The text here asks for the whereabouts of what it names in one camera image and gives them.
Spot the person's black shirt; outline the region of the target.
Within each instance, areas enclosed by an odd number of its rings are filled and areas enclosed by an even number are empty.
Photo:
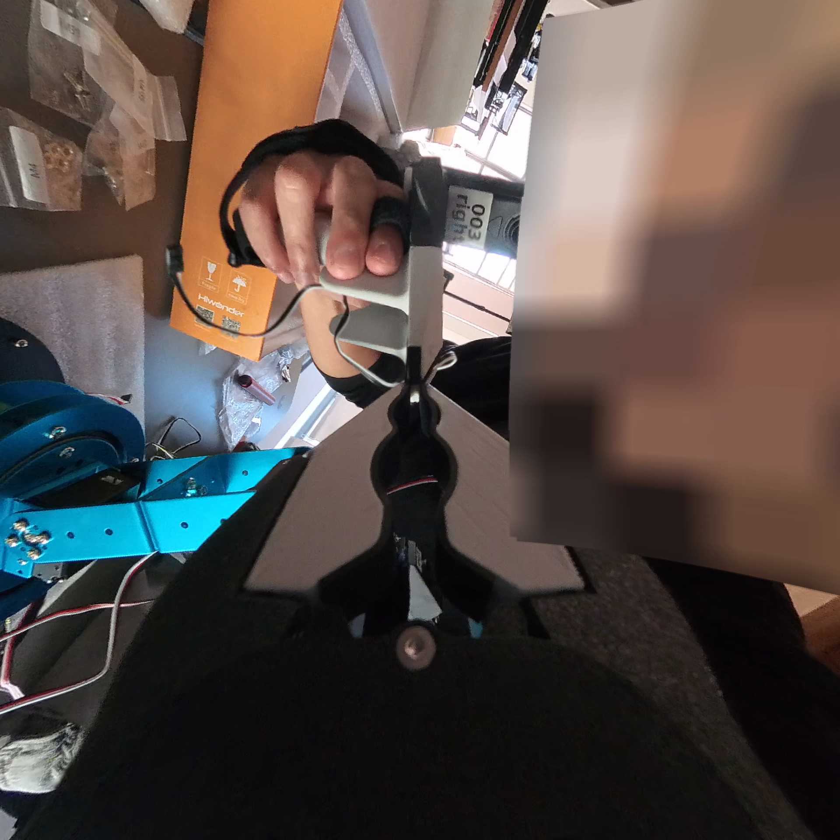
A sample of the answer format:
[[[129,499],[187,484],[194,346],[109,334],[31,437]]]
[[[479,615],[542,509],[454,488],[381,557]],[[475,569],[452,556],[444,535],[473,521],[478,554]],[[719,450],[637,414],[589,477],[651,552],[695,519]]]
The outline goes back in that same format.
[[[838,677],[780,583],[568,548],[586,591],[499,607],[486,637],[533,635],[628,680],[722,771],[767,838],[839,838]]]

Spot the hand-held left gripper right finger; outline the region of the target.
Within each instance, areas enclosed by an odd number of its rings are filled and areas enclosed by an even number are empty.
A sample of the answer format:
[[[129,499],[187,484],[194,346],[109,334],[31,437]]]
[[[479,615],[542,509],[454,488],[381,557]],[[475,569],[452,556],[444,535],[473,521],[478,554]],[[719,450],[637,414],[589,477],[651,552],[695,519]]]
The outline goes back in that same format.
[[[448,477],[438,508],[435,575],[445,595],[558,595],[585,590],[560,546],[511,535],[509,445],[433,387],[420,390]]]

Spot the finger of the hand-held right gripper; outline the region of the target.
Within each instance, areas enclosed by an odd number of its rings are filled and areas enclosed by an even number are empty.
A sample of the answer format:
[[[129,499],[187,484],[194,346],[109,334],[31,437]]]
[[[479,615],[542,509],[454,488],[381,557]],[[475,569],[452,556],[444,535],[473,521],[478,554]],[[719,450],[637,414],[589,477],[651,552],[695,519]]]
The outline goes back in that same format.
[[[444,347],[443,306],[445,272],[443,256],[437,247],[411,247],[408,251],[407,278],[409,292],[408,334],[406,355],[414,354],[412,379],[425,379]]]

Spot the pile of clear plastic bags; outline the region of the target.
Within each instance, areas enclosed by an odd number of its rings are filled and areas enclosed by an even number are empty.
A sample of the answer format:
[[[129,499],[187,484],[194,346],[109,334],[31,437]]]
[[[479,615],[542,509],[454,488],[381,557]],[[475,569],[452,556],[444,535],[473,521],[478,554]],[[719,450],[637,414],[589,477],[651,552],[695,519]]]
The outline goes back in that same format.
[[[290,409],[301,371],[311,356],[304,341],[269,353],[259,361],[238,358],[222,381],[217,404],[217,423],[229,451],[242,442],[258,445]],[[268,406],[244,391],[236,374],[251,375],[276,398]]]

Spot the crumpled clear bag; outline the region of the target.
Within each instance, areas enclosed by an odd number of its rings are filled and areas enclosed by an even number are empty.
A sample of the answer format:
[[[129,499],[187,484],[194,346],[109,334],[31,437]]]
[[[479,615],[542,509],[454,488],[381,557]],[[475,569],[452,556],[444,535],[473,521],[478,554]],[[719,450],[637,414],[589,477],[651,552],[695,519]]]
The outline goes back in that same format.
[[[1,748],[1,790],[46,795],[64,779],[87,732],[73,722],[38,736],[14,737]]]

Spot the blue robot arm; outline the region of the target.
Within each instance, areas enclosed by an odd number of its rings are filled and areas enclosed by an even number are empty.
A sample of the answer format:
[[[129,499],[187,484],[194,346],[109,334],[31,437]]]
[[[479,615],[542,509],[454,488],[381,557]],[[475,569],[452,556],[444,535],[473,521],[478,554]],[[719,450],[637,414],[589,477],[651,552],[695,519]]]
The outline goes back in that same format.
[[[69,564],[196,551],[306,448],[143,459],[125,407],[55,381],[1,386],[2,623]]]

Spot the small parts zip bag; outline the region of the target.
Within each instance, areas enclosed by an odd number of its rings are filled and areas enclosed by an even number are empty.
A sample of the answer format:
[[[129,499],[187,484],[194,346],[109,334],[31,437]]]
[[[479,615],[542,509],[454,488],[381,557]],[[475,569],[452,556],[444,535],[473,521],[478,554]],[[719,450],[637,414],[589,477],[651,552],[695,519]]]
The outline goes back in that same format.
[[[33,1],[28,29],[32,99],[92,128],[115,103],[132,107],[134,62],[111,1]]]
[[[155,140],[185,142],[186,126],[182,116],[182,104],[176,80],[172,76],[156,76],[150,73],[142,61],[132,52],[128,53],[131,68],[131,95],[125,108],[114,102],[109,119],[128,138],[133,134],[148,135]]]
[[[118,126],[102,117],[87,136],[85,174],[102,177],[126,211],[154,200],[155,167],[154,137],[132,119]]]

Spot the orange white cardboard box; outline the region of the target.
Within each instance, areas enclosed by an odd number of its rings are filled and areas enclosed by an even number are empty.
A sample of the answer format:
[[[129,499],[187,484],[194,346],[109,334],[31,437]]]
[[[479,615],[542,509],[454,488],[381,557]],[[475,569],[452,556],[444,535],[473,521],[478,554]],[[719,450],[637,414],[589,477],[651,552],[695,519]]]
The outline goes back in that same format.
[[[494,34],[513,45],[523,2],[210,2],[181,233],[182,284],[171,326],[258,360],[262,332],[291,296],[266,269],[235,269],[219,208],[248,152],[283,130],[340,118],[367,137],[451,144]]]

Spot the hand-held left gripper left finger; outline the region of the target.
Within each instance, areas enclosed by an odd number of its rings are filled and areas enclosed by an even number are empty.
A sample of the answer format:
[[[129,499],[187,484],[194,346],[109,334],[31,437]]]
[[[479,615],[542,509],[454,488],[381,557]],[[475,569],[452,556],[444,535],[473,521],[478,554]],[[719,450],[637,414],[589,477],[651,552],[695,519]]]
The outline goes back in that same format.
[[[373,462],[393,433],[398,385],[316,446],[245,579],[247,592],[373,592],[391,571],[393,529]]]

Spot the zip bag with brass nuts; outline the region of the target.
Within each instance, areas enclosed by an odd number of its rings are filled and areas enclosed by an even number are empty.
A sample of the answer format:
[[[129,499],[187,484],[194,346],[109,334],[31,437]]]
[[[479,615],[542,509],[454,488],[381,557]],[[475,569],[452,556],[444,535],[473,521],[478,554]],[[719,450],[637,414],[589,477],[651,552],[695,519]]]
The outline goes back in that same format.
[[[72,141],[1,108],[1,206],[81,210],[83,154]]]

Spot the white foam sheet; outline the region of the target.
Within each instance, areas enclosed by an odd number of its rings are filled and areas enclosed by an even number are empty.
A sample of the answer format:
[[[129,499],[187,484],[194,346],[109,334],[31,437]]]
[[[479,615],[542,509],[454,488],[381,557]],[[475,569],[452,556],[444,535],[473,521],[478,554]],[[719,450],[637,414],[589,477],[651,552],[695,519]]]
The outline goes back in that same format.
[[[2,384],[3,494],[141,461],[142,258],[2,274],[1,315],[43,342],[66,380]]]

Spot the person's right hand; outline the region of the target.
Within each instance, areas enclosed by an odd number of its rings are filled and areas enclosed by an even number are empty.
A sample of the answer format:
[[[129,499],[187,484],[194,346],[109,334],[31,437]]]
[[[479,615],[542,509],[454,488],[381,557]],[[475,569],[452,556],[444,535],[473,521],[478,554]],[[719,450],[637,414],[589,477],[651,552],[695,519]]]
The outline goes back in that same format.
[[[394,274],[403,260],[403,242],[391,225],[371,231],[379,198],[405,201],[403,190],[378,179],[353,156],[301,151],[271,156],[249,177],[238,213],[258,258],[280,280],[297,289],[319,282],[316,216],[331,215],[326,267],[336,280],[369,271]]]

